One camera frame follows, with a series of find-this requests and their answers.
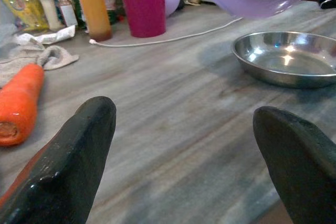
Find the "marble countertop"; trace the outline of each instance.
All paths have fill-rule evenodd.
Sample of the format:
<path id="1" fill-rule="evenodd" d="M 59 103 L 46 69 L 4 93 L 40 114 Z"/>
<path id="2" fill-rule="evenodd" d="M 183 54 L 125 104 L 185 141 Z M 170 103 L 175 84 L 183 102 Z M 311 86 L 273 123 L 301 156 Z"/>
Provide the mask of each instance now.
<path id="1" fill-rule="evenodd" d="M 175 38 L 233 19 L 216 6 L 189 6 L 167 20 L 164 35 L 135 39 L 117 24 L 107 43 Z M 231 43 L 265 30 L 336 37 L 335 20 L 336 10 L 302 2 L 274 17 L 167 44 L 102 48 L 81 33 L 61 42 L 80 60 L 46 72 L 33 134 L 0 150 L 1 193 L 79 105 L 105 95 L 117 106 L 117 129 L 88 224 L 251 223 L 279 200 L 254 139 L 254 110 L 289 110 L 335 141 L 336 87 L 260 82 L 242 71 Z"/>

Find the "carrot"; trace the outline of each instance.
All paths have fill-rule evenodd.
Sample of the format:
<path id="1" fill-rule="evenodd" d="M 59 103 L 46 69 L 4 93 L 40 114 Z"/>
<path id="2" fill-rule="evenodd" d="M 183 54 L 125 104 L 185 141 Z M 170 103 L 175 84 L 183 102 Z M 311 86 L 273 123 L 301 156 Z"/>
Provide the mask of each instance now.
<path id="1" fill-rule="evenodd" d="M 17 145 L 29 137 L 43 80 L 43 68 L 28 64 L 0 90 L 0 146 Z"/>

